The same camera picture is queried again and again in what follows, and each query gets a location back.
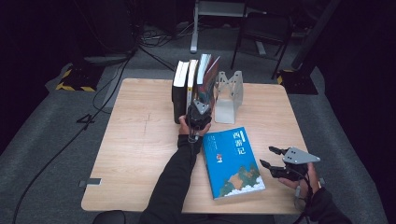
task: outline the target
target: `standing book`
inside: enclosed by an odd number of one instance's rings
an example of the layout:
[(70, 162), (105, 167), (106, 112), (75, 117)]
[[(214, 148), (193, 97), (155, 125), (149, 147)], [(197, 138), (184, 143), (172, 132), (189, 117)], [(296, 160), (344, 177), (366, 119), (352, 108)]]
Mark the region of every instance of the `standing book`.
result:
[(213, 199), (265, 189), (244, 127), (207, 133), (203, 148)]
[(179, 124), (178, 118), (186, 114), (187, 103), (187, 74), (189, 62), (179, 61), (172, 84), (172, 102), (174, 105), (174, 120)]
[(195, 82), (195, 75), (196, 75), (196, 70), (198, 68), (198, 62), (199, 60), (197, 59), (191, 59), (190, 64), (189, 64), (189, 75), (188, 75), (188, 80), (187, 80), (187, 100), (186, 100), (186, 110), (185, 114), (188, 114), (187, 111), (189, 109), (189, 106), (192, 102), (193, 99), (193, 88), (194, 88), (194, 82)]

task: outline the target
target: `black cable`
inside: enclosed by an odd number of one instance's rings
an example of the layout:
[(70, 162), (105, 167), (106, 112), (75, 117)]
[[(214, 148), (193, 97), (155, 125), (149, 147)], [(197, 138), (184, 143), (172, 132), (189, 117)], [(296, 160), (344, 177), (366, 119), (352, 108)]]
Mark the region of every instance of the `black cable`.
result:
[(151, 58), (155, 59), (156, 61), (158, 61), (159, 63), (163, 64), (165, 67), (169, 68), (169, 70), (175, 72), (175, 66), (172, 65), (171, 63), (161, 59), (160, 57), (149, 53), (148, 51), (146, 51), (145, 49), (143, 49), (142, 47), (139, 47), (141, 50), (143, 50), (143, 52), (147, 53), (148, 56), (150, 56)]
[(307, 177), (305, 177), (304, 175), (300, 174), (299, 172), (295, 171), (294, 169), (289, 169), (289, 170), (290, 170), (291, 172), (297, 174), (301, 179), (303, 179), (303, 180), (306, 182), (306, 185), (308, 186), (308, 192), (307, 192), (307, 195), (306, 195), (306, 198), (305, 198), (305, 209), (304, 209), (304, 211), (300, 214), (300, 216), (297, 218), (297, 220), (295, 220), (295, 221), (293, 222), (293, 224), (298, 224), (298, 223), (300, 223), (301, 220), (302, 220), (304, 217), (305, 217), (305, 220), (307, 221), (307, 223), (309, 223), (309, 219), (307, 218), (307, 215), (306, 215), (306, 209), (309, 208), (309, 207), (311, 206), (312, 195), (314, 194), (314, 193), (313, 193), (313, 190), (312, 190), (312, 187), (311, 187), (309, 175), (307, 174), (307, 175), (306, 175)]
[(113, 78), (111, 78), (111, 79), (106, 83), (106, 85), (105, 85), (104, 87), (102, 87), (102, 88), (95, 94), (95, 96), (93, 97), (92, 105), (93, 105), (93, 107), (94, 107), (96, 110), (100, 110), (100, 111), (102, 111), (102, 112), (105, 113), (105, 114), (111, 114), (111, 112), (107, 112), (107, 111), (105, 111), (105, 110), (103, 110), (103, 109), (97, 107), (97, 106), (95, 105), (95, 99), (96, 99), (96, 97), (99, 95), (99, 92), (101, 92), (106, 86), (108, 86), (108, 85), (117, 77), (117, 75), (119, 74), (119, 70), (120, 70), (121, 67), (122, 67), (122, 64), (119, 66), (119, 68), (117, 68), (116, 75), (115, 75)]
[(43, 168), (41, 168), (41, 170), (35, 175), (35, 177), (30, 181), (29, 185), (27, 186), (27, 188), (24, 190), (22, 196), (20, 197), (20, 200), (17, 203), (17, 206), (15, 208), (14, 211), (14, 218), (12, 219), (12, 223), (15, 224), (16, 220), (17, 220), (17, 216), (18, 216), (18, 211), (20, 210), (20, 206), (21, 203), (23, 201), (23, 198), (25, 197), (26, 193), (29, 191), (30, 187), (33, 186), (33, 184), (35, 183), (35, 181), (38, 179), (38, 177), (46, 170), (46, 168), (70, 145), (73, 143), (74, 140), (76, 140), (76, 138), (84, 131), (87, 129), (88, 125), (91, 123), (91, 121), (93, 121), (93, 119), (96, 118), (96, 116), (101, 112), (101, 110), (106, 106), (106, 104), (108, 103), (108, 101), (111, 99), (111, 97), (113, 96), (114, 92), (117, 89), (117, 86), (120, 83), (120, 79), (122, 77), (122, 73), (125, 69), (126, 64), (131, 60), (132, 57), (129, 57), (128, 61), (124, 64), (124, 66), (122, 67), (121, 73), (120, 73), (120, 77), (119, 80), (116, 84), (116, 88), (114, 88), (113, 92), (111, 92), (110, 96), (108, 97), (108, 99), (105, 101), (105, 103), (102, 105), (102, 107), (96, 111), (96, 113), (87, 121), (87, 123), (66, 143), (66, 145), (64, 145), (64, 147), (62, 147), (62, 149), (57, 152), (55, 154), (55, 156), (53, 156), (45, 165)]

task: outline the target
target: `gray carpet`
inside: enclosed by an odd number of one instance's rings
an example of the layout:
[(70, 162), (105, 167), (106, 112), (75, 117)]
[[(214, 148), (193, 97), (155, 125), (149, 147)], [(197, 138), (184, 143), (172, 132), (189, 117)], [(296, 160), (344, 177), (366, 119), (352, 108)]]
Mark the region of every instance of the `gray carpet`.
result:
[[(190, 54), (189, 36), (146, 50), (173, 65), (178, 60), (198, 58), (201, 53), (219, 55), (219, 69), (230, 75), (235, 39), (233, 29), (209, 29), (200, 33), (197, 54)], [(300, 44), (301, 40), (291, 43), (280, 68), (290, 67)], [(244, 82), (276, 83), (270, 79), (275, 62), (244, 53), (239, 53), (236, 60), (235, 69), (243, 71)], [(117, 74), (118, 67), (106, 68), (98, 90), (105, 88), (98, 92), (55, 91), (64, 69), (49, 81), (49, 96), (26, 120), (0, 157), (1, 224), (11, 223), (14, 209), (29, 182), (83, 127), (76, 120), (94, 114), (96, 109), (92, 104), (101, 106), (112, 92), (114, 84), (107, 83)], [(123, 77), (170, 79), (172, 72), (139, 50), (127, 64)], [(324, 81), (319, 70), (314, 71), (312, 78), (319, 95), (290, 95), (290, 103), (308, 150), (321, 157), (317, 164), (319, 175), (325, 178), (326, 187), (338, 207), (354, 223), (388, 223), (375, 184), (349, 144), (323, 93)], [(111, 113), (112, 104), (105, 111)], [(84, 188), (78, 187), (78, 181), (90, 176), (108, 119), (108, 114), (100, 113), (95, 123), (47, 167), (24, 197), (17, 223), (92, 223), (98, 213), (81, 209)], [(126, 215), (128, 223), (135, 223), (139, 216), (133, 212)], [(276, 216), (276, 223), (292, 223), (295, 218), (297, 216)]]

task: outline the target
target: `book cover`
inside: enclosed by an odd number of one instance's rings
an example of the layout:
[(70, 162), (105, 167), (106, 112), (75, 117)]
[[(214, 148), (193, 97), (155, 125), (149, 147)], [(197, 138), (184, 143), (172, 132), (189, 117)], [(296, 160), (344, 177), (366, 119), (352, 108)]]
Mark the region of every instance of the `book cover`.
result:
[(214, 87), (219, 74), (219, 57), (211, 59), (205, 70), (204, 79), (202, 84), (197, 83), (198, 99), (200, 102), (210, 105), (210, 108), (214, 107), (215, 97), (214, 97)]
[(203, 148), (213, 199), (265, 189), (244, 127), (207, 133)]
[(205, 53), (201, 54), (197, 72), (197, 85), (202, 85), (204, 83), (204, 75), (210, 63), (213, 63), (212, 55)]
[(179, 124), (178, 118), (186, 114), (187, 103), (187, 74), (189, 62), (179, 61), (172, 84), (172, 103), (174, 106), (174, 121)]

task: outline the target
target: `chair leg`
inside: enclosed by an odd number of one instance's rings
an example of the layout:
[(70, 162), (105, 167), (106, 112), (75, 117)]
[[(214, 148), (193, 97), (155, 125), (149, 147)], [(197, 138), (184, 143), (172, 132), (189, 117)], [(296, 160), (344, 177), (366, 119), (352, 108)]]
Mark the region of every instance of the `chair leg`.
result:
[(277, 54), (280, 52), (280, 49), (282, 48), (283, 45), (279, 45), (279, 48), (277, 48), (277, 51), (275, 53), (275, 56), (277, 56)]
[(275, 77), (275, 75), (276, 75), (277, 68), (279, 67), (280, 62), (282, 61), (283, 54), (285, 54), (285, 51), (286, 51), (286, 47), (287, 47), (287, 46), (288, 46), (288, 43), (286, 43), (286, 44), (283, 46), (282, 52), (280, 53), (279, 59), (277, 60), (277, 64), (276, 64), (274, 73), (273, 73), (273, 75), (271, 76), (271, 79), (274, 79), (274, 77)]
[(241, 33), (238, 34), (238, 38), (236, 39), (236, 44), (235, 44), (235, 49), (233, 50), (233, 60), (231, 61), (231, 69), (233, 69), (233, 63), (235, 62), (235, 56), (236, 52), (238, 51), (238, 48), (241, 46)]

